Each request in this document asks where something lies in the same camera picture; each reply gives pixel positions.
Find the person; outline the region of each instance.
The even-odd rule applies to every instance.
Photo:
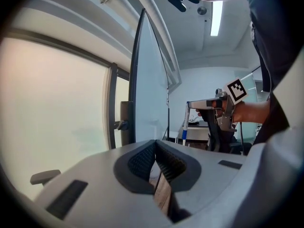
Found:
[[[263,143],[289,126],[273,90],[291,68],[303,46],[304,30],[299,18],[294,15],[295,9],[302,6],[297,6],[301,0],[247,1],[252,20],[253,42],[259,50],[262,71],[269,73],[266,76],[263,74],[263,84],[270,85],[268,88],[271,93],[266,102],[237,104],[233,119],[234,122],[263,124],[255,140],[255,143]]]

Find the office chair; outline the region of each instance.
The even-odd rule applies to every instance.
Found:
[[[210,131],[208,151],[231,154],[241,154],[244,151],[244,155],[248,155],[252,144],[245,142],[243,150],[242,143],[237,142],[233,136],[234,132],[221,130],[216,122],[215,110],[200,110],[199,112],[203,120],[208,123]]]

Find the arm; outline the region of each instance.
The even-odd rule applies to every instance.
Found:
[[[263,124],[269,115],[270,100],[259,103],[241,102],[233,113],[234,122]]]

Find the black sleeve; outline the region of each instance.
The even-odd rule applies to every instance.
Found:
[[[272,86],[274,84],[273,84],[273,82],[271,82],[271,77],[270,77],[269,71],[266,68],[266,65],[264,63],[264,60],[262,58],[260,50],[257,47],[257,42],[256,42],[257,38],[255,36],[255,28],[254,28],[253,25],[252,25],[251,29],[252,29],[252,34],[253,34],[252,42],[253,42],[253,45],[256,49],[256,52],[257,52],[259,60],[260,60],[260,67],[261,67],[262,79],[263,79],[263,91],[264,92],[271,92],[272,91]]]
[[[275,88],[303,45],[304,30],[294,13],[302,0],[248,0],[257,47]]]
[[[265,143],[274,134],[289,127],[285,113],[273,93],[270,94],[270,111],[254,144]]]

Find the black strip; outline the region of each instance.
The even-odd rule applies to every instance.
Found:
[[[208,140],[195,140],[195,139],[187,139],[186,140],[187,143],[208,143]]]
[[[219,164],[227,166],[227,167],[231,167],[231,168],[237,169],[237,170],[241,169],[241,167],[242,167],[242,164],[234,163],[231,161],[220,161]]]
[[[46,208],[47,212],[63,220],[76,203],[88,183],[74,180],[59,196]]]
[[[126,121],[128,124],[128,128],[124,131],[120,131],[120,135],[122,138],[122,146],[128,145],[130,143],[129,141],[129,130],[130,130],[130,125],[129,125],[129,109],[132,107],[132,103],[129,101],[122,101],[120,103],[120,120],[121,121]]]
[[[127,81],[130,81],[130,73],[123,70],[122,68],[118,68],[117,76],[120,77],[120,78],[123,78]]]
[[[108,84],[108,105],[107,105],[107,123],[108,123],[108,145],[110,149],[116,149],[115,144],[115,94],[117,82],[117,64],[113,63],[110,69],[110,79]]]
[[[219,104],[219,102],[222,102],[222,101],[221,100],[216,101],[216,105]],[[212,107],[212,103],[213,103],[213,101],[207,100],[206,101],[206,106],[207,107]]]
[[[190,190],[201,174],[201,165],[193,157],[156,140],[156,162],[171,186],[172,193]]]
[[[143,19],[145,16],[146,9],[142,10],[141,17],[139,19],[131,60],[131,71],[130,71],[130,87],[129,87],[129,143],[135,143],[135,103],[136,103],[136,81],[137,81],[137,67],[138,67],[138,54],[141,31],[143,27]]]
[[[107,60],[104,60],[101,57],[98,57],[86,50],[73,46],[62,40],[58,40],[58,39],[55,39],[55,38],[52,38],[52,37],[49,37],[46,35],[28,31],[25,29],[12,28],[9,30],[7,37],[28,40],[28,41],[40,43],[43,45],[51,46],[51,47],[72,53],[74,55],[83,57],[85,59],[96,62],[96,63],[101,64],[106,67],[111,67],[111,64],[112,64],[112,63],[108,62]]]
[[[254,71],[258,70],[261,66],[258,66],[255,70],[253,70],[251,73],[253,73]]]

